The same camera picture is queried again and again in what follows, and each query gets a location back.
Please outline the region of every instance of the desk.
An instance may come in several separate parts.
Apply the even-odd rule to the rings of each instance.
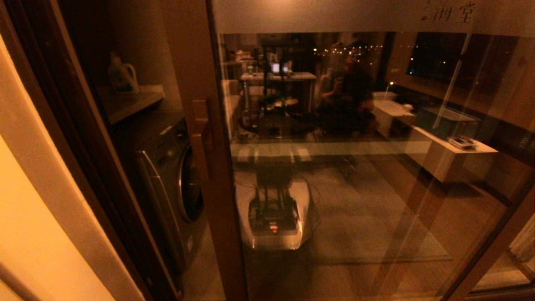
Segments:
[[[313,103],[312,98],[314,96],[316,78],[317,77],[310,72],[294,72],[292,73],[291,76],[284,76],[284,81],[287,81],[287,82],[303,81],[308,84],[309,95],[308,97],[306,97],[308,103],[306,103],[304,106],[308,110],[308,112],[312,111],[312,103]],[[240,79],[243,80],[244,82],[250,82],[252,84],[262,84],[262,82],[264,81],[264,73],[263,72],[258,72],[258,73],[253,73],[253,74],[244,73],[241,75]],[[273,74],[269,74],[267,76],[267,79],[273,80],[273,81],[282,81],[281,76],[277,76]],[[249,103],[250,95],[249,95],[249,89],[247,86],[245,88],[245,94],[246,94],[245,99],[247,102],[247,108],[250,108],[250,103]]]

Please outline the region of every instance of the door frame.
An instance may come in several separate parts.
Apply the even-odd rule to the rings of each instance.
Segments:
[[[241,253],[239,258],[232,253],[241,249],[240,224],[234,195],[227,195],[234,192],[232,161],[224,122],[225,109],[220,97],[221,87],[217,84],[221,80],[221,66],[211,0],[160,0],[160,4],[182,105],[190,128],[194,128],[197,123],[198,113],[195,111],[194,100],[204,99],[209,102],[208,124],[213,134],[213,150],[203,150],[203,154],[198,151],[203,146],[194,146],[193,151],[197,152],[196,158],[205,158],[208,167],[204,172],[211,175],[210,180],[203,183],[203,192],[209,192],[206,198],[208,218],[225,295],[227,299],[242,300],[247,294],[247,284],[243,277],[245,271]],[[529,220],[533,214],[533,210],[529,210],[533,207],[530,196],[533,191],[533,173],[523,183],[512,197],[513,205],[509,206],[476,255],[463,266],[458,277],[446,289],[442,300],[466,298]],[[230,242],[237,241],[238,245],[229,247],[220,236]],[[225,279],[240,273],[242,276],[232,283]]]
[[[146,300],[177,300],[146,220],[129,193],[79,62],[62,35],[54,0],[0,3],[1,34],[43,124],[106,236]],[[79,250],[83,245],[73,239]],[[114,298],[106,262],[82,256]]]

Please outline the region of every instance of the rug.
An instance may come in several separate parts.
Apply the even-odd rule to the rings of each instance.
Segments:
[[[319,200],[321,224],[312,236],[313,262],[334,265],[452,260],[375,167],[361,158],[346,178],[340,167],[300,173]]]

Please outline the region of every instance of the wall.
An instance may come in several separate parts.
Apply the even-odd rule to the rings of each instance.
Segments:
[[[107,4],[117,49],[123,61],[136,68],[139,84],[164,86],[166,100],[159,110],[182,110],[159,2],[111,0]]]
[[[42,300],[143,300],[60,157],[2,39],[0,70],[3,280],[11,275]]]
[[[89,79],[109,86],[110,52],[136,69],[140,85],[163,85],[159,110],[182,110],[169,44],[157,1],[61,1],[62,13]]]
[[[43,300],[113,300],[0,138],[0,258]]]

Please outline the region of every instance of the door handle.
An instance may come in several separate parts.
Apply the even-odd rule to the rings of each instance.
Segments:
[[[197,165],[199,179],[202,182],[209,182],[210,169],[208,167],[207,151],[213,150],[213,138],[210,118],[208,116],[208,100],[194,100],[192,103],[195,120],[191,137],[193,158]]]

